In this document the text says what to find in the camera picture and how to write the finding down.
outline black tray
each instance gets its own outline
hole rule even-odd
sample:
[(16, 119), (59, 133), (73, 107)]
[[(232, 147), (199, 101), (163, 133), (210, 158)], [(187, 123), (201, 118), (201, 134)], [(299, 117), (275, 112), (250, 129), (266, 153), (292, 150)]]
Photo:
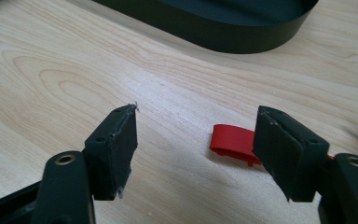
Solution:
[(94, 0), (206, 49), (257, 53), (292, 38), (318, 0)]

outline light wood surface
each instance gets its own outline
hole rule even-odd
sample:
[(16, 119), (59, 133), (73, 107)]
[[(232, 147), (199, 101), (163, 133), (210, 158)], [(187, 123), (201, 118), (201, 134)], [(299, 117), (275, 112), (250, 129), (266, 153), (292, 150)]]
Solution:
[(216, 123), (253, 130), (267, 105), (358, 154), (358, 1), (323, 0), (285, 45), (231, 55), (86, 0), (0, 0), (0, 198), (134, 102), (132, 174), (122, 200), (95, 203), (98, 223), (319, 223), (318, 196), (288, 203), (209, 141)]

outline red clip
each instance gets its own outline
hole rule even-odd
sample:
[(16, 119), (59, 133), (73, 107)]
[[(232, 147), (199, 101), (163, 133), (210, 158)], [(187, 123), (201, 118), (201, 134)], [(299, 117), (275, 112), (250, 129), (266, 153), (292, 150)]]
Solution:
[(252, 152), (255, 132), (240, 127), (216, 124), (213, 126), (209, 148), (220, 156), (229, 156), (247, 161), (248, 166), (261, 165), (261, 161)]

